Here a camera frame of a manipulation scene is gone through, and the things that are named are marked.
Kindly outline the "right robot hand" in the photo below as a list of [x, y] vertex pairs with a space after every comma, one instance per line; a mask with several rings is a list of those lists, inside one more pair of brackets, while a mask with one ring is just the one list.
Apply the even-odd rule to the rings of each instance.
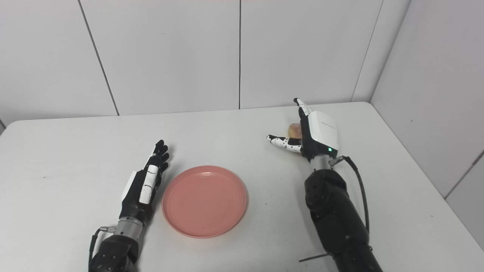
[[301, 137], [269, 134], [266, 139], [273, 146], [301, 154], [310, 163], [322, 159], [336, 159], [339, 142], [335, 120], [323, 112], [313, 110], [300, 98], [294, 98], [294, 103], [298, 106]]

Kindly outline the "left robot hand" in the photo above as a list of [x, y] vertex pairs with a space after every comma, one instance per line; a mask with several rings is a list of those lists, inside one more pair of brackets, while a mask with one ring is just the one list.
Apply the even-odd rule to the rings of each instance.
[[119, 219], [135, 219], [145, 227], [154, 214], [154, 199], [168, 169], [168, 146], [159, 140], [144, 168], [134, 172], [123, 195]]

